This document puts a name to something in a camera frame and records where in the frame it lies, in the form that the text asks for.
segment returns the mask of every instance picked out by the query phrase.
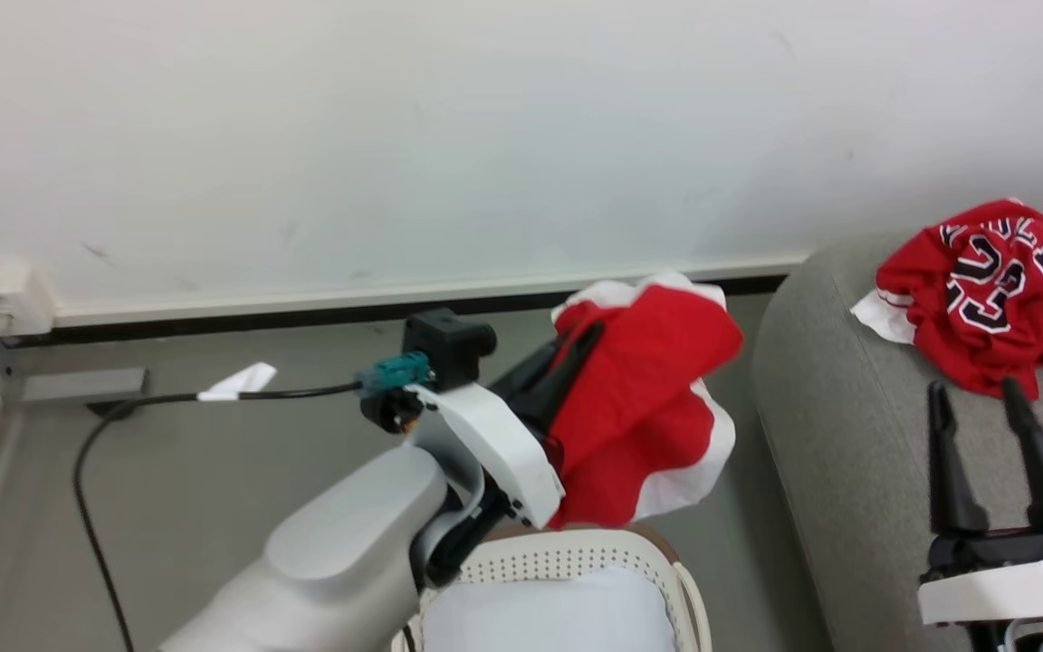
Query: red cloth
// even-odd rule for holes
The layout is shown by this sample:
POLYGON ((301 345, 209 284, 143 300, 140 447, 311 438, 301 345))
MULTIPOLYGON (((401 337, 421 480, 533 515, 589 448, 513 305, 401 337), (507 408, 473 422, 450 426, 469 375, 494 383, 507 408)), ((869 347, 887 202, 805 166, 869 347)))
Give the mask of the red cloth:
POLYGON ((962 388, 999 396, 1003 377, 1014 376, 1030 400, 1039 396, 1039 211, 1000 199, 924 228, 876 272, 876 288, 906 305, 916 347, 962 388))
MULTIPOLYGON (((566 487, 553 528, 579 523, 620 527, 649 509, 666 511, 640 506, 647 478, 690 466, 709 476, 709 469, 698 466, 717 432, 715 419, 724 418, 721 426, 733 429, 706 388, 699 392, 692 387, 742 346, 743 335, 727 310, 709 293, 686 286, 650 284, 638 293, 611 282, 606 288, 633 296, 615 304, 607 292, 592 297, 584 292, 586 297, 572 299, 555 321, 563 335, 580 333, 597 320, 606 329, 551 428, 564 453, 561 474, 566 487)), ((725 453, 732 443, 730 430, 725 453)), ((717 463, 713 477, 698 480, 698 485, 709 480, 703 496, 724 460, 717 463)), ((661 499, 662 507, 674 498, 649 500, 661 499)))

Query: gray fabric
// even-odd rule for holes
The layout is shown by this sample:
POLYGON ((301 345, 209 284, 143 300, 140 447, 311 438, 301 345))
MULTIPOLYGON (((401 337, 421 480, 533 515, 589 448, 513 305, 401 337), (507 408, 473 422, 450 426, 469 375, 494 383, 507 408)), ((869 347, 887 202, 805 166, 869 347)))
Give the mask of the gray fabric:
MULTIPOLYGON (((779 288, 753 360, 758 412, 838 652, 967 652, 925 628, 916 578, 928 544, 926 395, 939 371, 848 309, 908 235, 811 256, 779 288)), ((1038 373, 1043 421, 1043 368, 1038 373)), ((993 527, 1024 525, 1025 476, 1001 404, 952 389, 957 441, 993 527)))

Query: white wall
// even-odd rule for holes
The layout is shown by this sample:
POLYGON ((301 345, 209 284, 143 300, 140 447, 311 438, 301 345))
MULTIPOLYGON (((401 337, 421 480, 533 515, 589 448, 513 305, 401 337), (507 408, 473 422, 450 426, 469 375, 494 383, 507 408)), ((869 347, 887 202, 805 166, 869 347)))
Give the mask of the white wall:
POLYGON ((790 261, 1006 195, 1043 208, 1032 0, 0 0, 0 256, 64 322, 790 261))

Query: gray floor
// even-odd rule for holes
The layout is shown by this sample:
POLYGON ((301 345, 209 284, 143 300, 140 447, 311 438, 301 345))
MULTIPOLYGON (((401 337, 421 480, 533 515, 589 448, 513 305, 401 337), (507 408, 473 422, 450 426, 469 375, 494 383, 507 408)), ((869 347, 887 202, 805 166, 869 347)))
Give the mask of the gray floor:
MULTIPOLYGON (((748 347, 708 379, 737 425, 735 453, 699 506, 653 518, 707 603, 718 649, 829 649, 758 418, 748 360, 770 296, 732 297, 748 347)), ((551 335, 545 311, 490 314, 500 375, 551 335)), ((273 388, 347 380, 397 351, 398 323, 328 325, 26 352, 26 372, 148 366, 154 393, 196 391, 257 360, 273 388)), ((70 476, 94 417, 34 408, 0 492, 0 652, 121 649, 70 476)), ((261 552, 271 528, 394 445, 347 396, 283 404, 157 406, 108 430, 87 491, 138 649, 153 649, 261 552)))

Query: white laundry basket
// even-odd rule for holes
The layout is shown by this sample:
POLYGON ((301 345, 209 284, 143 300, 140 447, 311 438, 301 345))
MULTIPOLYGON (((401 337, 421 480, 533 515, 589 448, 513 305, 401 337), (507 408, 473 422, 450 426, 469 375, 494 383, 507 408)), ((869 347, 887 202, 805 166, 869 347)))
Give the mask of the white laundry basket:
MULTIPOLYGON (((655 536, 649 528, 636 528, 655 536)), ((461 565, 455 583, 508 583, 527 580, 567 580, 605 566, 624 566, 655 582, 666 602, 666 615, 675 628, 678 652, 711 652, 710 624, 695 579, 659 545, 632 530, 572 529, 531 532, 484 541, 461 565)), ((417 652, 422 645, 421 614, 439 593, 426 590, 421 612, 409 621, 417 652)), ((393 652, 409 652, 405 636, 393 639, 393 652)))

